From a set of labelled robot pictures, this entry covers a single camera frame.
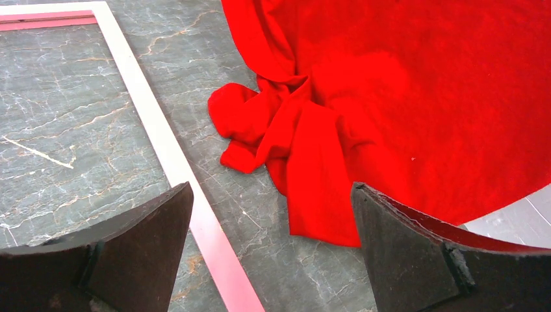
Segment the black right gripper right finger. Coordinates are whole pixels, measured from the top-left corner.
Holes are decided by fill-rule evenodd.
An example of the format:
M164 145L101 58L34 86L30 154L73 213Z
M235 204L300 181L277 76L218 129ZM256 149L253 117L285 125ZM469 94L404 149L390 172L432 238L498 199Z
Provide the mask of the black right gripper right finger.
M351 202L379 311L549 311L550 250L467 231L365 183Z

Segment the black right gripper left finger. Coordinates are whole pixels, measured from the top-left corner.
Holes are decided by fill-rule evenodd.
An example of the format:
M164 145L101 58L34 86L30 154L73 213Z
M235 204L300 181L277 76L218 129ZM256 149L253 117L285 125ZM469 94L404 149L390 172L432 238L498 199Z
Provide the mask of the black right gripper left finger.
M194 193L181 183L146 203L36 246L1 250L2 311L167 311Z

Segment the pink wooden picture frame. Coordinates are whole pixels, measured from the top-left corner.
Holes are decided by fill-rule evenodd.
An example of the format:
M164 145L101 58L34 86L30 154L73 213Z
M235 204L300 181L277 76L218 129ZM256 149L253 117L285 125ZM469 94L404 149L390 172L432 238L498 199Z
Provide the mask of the pink wooden picture frame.
M263 311L236 253L195 177L111 9L104 1L8 5L1 30L99 25L169 184L194 193L191 232L228 311Z

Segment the red t-shirt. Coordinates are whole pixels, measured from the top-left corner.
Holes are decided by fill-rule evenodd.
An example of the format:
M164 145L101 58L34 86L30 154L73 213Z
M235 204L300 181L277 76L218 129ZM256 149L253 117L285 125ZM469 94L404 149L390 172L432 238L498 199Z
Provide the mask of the red t-shirt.
M353 183L455 226L550 183L549 1L223 1L258 91L208 101L290 233L360 238Z

